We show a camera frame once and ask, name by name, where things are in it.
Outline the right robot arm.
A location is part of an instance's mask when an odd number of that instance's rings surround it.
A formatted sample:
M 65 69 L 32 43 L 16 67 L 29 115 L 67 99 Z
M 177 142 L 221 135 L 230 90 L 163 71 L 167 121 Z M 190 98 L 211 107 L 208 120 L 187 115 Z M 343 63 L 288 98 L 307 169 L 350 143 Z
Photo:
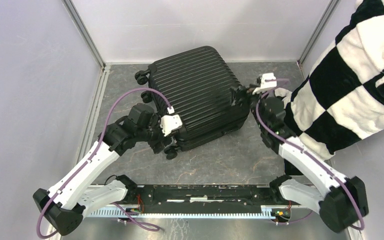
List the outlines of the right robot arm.
M 357 176 L 347 177 L 317 157 L 284 122 L 286 111 L 278 97 L 252 94 L 256 87 L 231 87 L 232 106 L 247 106 L 260 129 L 262 142 L 301 172 L 312 186 L 289 175 L 269 184 L 269 199 L 275 204 L 291 201 L 318 214 L 333 232 L 348 227 L 363 230 L 369 213 L 365 183 Z

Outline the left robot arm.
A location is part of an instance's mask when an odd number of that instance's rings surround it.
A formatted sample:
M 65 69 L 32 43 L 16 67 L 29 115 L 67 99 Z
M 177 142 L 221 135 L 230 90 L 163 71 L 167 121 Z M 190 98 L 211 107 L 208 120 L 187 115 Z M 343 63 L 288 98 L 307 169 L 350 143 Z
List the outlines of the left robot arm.
M 87 191 L 93 181 L 127 150 L 138 142 L 147 142 L 155 152 L 164 149 L 163 140 L 183 126 L 173 107 L 159 116 L 153 108 L 138 103 L 127 116 L 104 127 L 89 152 L 60 181 L 48 190 L 39 188 L 33 194 L 40 215 L 66 236 L 72 233 L 92 212 L 109 204 L 123 201 L 133 203 L 137 198 L 137 184 L 126 175 L 117 176 L 110 183 Z

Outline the black suitcase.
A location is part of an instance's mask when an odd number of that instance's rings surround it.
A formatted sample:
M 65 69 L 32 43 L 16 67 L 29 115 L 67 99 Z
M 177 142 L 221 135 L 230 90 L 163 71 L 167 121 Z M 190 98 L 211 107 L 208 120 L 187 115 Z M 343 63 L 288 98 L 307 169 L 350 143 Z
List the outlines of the black suitcase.
M 231 88 L 241 85 L 212 46 L 201 46 L 159 59 L 134 75 L 139 85 L 162 93 L 182 121 L 164 139 L 168 160 L 239 130 L 249 115 L 246 105 L 232 105 Z

